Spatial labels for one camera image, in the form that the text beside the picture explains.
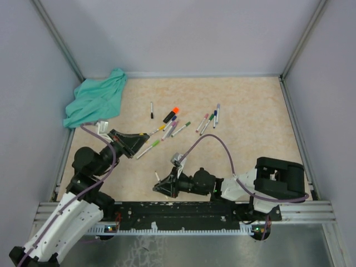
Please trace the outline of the light green cap pen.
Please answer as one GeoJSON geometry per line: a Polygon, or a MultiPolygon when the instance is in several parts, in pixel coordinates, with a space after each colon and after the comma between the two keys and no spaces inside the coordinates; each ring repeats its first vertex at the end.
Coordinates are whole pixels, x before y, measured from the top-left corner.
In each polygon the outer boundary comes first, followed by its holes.
{"type": "Polygon", "coordinates": [[[155,146],[157,146],[160,143],[160,140],[156,140],[154,141],[148,148],[146,148],[142,153],[140,153],[136,159],[140,159],[144,154],[146,154],[147,152],[149,152],[151,149],[153,149],[155,146]]]}

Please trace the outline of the yellow cap marker pen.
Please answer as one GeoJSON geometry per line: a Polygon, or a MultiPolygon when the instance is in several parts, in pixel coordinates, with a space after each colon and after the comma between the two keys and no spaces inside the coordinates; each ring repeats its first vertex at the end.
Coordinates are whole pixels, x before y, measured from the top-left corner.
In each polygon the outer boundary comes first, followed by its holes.
{"type": "Polygon", "coordinates": [[[154,135],[155,133],[164,130],[165,127],[166,127],[166,125],[162,125],[162,126],[158,127],[157,129],[155,129],[155,130],[153,130],[152,132],[150,132],[150,133],[149,133],[149,136],[152,136],[152,135],[154,135]]]}

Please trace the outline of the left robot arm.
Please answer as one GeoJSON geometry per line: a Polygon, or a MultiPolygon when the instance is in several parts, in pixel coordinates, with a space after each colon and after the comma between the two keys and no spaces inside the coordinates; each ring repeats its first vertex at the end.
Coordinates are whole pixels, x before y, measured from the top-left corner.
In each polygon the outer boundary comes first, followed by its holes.
{"type": "Polygon", "coordinates": [[[72,177],[55,210],[23,246],[15,246],[9,257],[15,266],[59,266],[72,247],[102,219],[115,216],[115,201],[101,192],[103,182],[120,162],[122,155],[131,159],[150,138],[148,134],[123,134],[111,130],[96,152],[90,147],[78,149],[72,177]]]}

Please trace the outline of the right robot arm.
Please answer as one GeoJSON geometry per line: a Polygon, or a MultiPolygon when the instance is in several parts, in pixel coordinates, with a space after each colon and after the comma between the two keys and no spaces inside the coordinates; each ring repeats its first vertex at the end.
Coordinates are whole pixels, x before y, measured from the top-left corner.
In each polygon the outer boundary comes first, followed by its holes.
{"type": "Polygon", "coordinates": [[[210,195],[211,200],[228,202],[248,195],[248,212],[255,220],[263,219],[280,204],[303,203],[309,197],[305,192],[304,167],[296,162],[260,157],[254,168],[231,178],[218,178],[202,167],[187,176],[183,162],[174,158],[172,163],[169,175],[153,186],[154,192],[171,198],[178,197],[180,192],[210,195]]]}

